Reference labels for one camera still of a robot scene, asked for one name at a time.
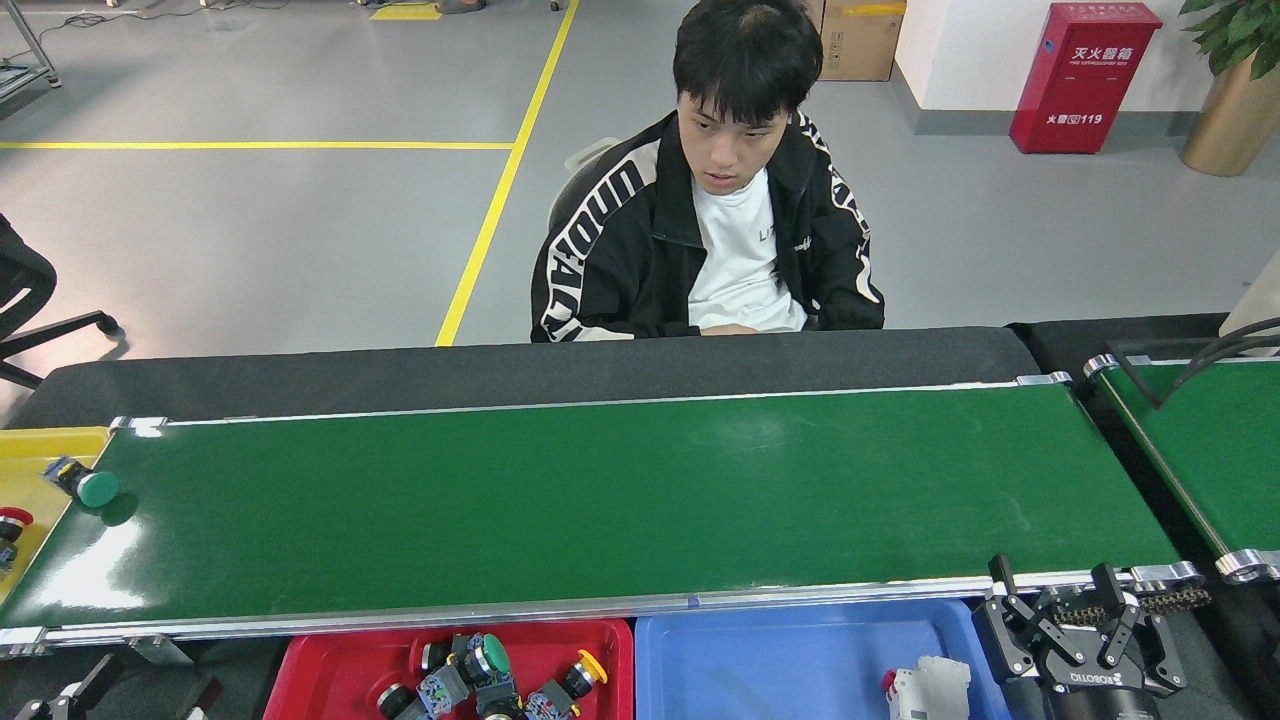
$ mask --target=black jacket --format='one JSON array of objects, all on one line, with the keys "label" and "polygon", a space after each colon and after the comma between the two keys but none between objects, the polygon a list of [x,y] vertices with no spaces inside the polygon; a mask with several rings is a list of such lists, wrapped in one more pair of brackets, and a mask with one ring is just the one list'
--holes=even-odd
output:
[{"label": "black jacket", "polygon": [[[819,329],[881,328],[870,236],[818,128],[796,111],[768,163],[778,275]],[[672,113],[579,173],[532,279],[534,342],[699,334],[689,291],[707,259]]]}]

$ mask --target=chair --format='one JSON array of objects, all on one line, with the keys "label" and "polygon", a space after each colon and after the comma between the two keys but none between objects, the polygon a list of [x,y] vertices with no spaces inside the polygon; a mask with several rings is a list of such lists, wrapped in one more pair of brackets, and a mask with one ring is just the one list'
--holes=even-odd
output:
[{"label": "chair", "polygon": [[54,266],[27,247],[9,220],[0,215],[0,378],[35,389],[41,378],[10,364],[9,357],[88,325],[96,324],[108,337],[123,334],[115,319],[101,310],[18,333],[18,328],[49,302],[55,284]]},{"label": "chair", "polygon": [[564,169],[568,172],[570,178],[561,187],[561,191],[556,195],[556,201],[547,213],[548,232],[554,229],[556,220],[564,219],[566,215],[575,210],[575,208],[568,206],[570,199],[577,200],[589,190],[588,178],[595,168],[595,163],[618,142],[622,141],[616,137],[602,137],[564,160]]}]

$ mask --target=conveyor belt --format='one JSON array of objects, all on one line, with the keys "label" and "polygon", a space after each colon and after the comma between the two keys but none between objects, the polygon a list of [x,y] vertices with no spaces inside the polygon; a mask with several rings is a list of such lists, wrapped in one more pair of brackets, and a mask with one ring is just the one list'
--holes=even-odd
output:
[{"label": "conveyor belt", "polygon": [[[1059,384],[122,429],[0,607],[61,642],[975,594],[1176,556]],[[1021,584],[1034,584],[1028,577]]]},{"label": "conveyor belt", "polygon": [[[1185,365],[1133,368],[1164,392]],[[1219,556],[1219,570],[1235,582],[1277,577],[1280,361],[1219,361],[1192,375],[1158,410],[1120,366],[1100,370],[1097,379]]]}]

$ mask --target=gold plant pot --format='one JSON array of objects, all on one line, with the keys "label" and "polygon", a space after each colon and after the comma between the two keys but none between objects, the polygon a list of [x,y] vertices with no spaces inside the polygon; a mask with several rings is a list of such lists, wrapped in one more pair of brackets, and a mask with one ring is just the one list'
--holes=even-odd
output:
[{"label": "gold plant pot", "polygon": [[1253,58],[1213,81],[1183,149],[1188,168],[1221,177],[1243,174],[1280,127],[1280,68],[1249,79]]}]

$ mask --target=white electrical component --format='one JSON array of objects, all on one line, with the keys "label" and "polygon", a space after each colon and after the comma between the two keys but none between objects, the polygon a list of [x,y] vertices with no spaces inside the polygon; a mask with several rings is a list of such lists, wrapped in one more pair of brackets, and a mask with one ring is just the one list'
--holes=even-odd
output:
[{"label": "white electrical component", "polygon": [[890,670],[881,683],[890,720],[969,720],[969,666],[922,657],[913,670]]}]

